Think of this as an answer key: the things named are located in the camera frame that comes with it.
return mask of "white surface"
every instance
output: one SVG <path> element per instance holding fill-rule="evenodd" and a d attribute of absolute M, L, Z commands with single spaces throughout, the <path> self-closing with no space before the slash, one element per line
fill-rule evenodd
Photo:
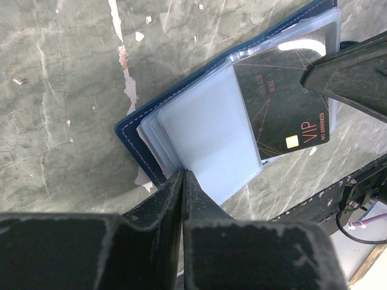
<path fill-rule="evenodd" d="M 385 290 L 387 288 L 387 250 L 380 255 L 367 274 L 351 290 Z"/>
<path fill-rule="evenodd" d="M 161 108 L 158 119 L 184 168 L 218 204 L 261 170 L 231 62 Z"/>
<path fill-rule="evenodd" d="M 383 213 L 387 213 L 387 206 L 378 202 L 363 219 Z M 387 238 L 387 219 L 368 224 L 365 229 L 357 227 L 355 230 L 348 230 L 348 232 L 359 239 L 383 240 Z M 349 281 L 375 246 L 357 243 L 344 236 L 340 231 L 335 232 L 331 236 L 331 240 L 344 275 Z"/>

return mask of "gray marble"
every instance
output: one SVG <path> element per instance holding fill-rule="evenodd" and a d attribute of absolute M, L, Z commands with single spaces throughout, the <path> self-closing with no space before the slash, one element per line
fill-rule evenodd
<path fill-rule="evenodd" d="M 112 3 L 139 108 L 307 2 L 2 1 L 0 211 L 122 213 L 150 195 L 134 183 L 138 165 L 114 134 L 131 101 Z M 384 1 L 339 6 L 343 40 L 387 29 Z M 266 165 L 224 209 L 238 219 L 270 219 L 385 153 L 385 124 L 345 105 L 337 116 L 329 143 L 312 156 L 310 149 L 297 151 Z"/>

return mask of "purple wire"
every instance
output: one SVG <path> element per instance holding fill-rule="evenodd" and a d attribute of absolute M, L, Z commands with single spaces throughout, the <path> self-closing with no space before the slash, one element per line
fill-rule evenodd
<path fill-rule="evenodd" d="M 370 222 L 378 221 L 379 219 L 387 218 L 387 213 L 380 214 L 378 216 L 370 217 L 369 219 L 365 219 L 361 222 L 348 222 L 350 227 L 360 227 L 361 225 L 369 224 Z"/>

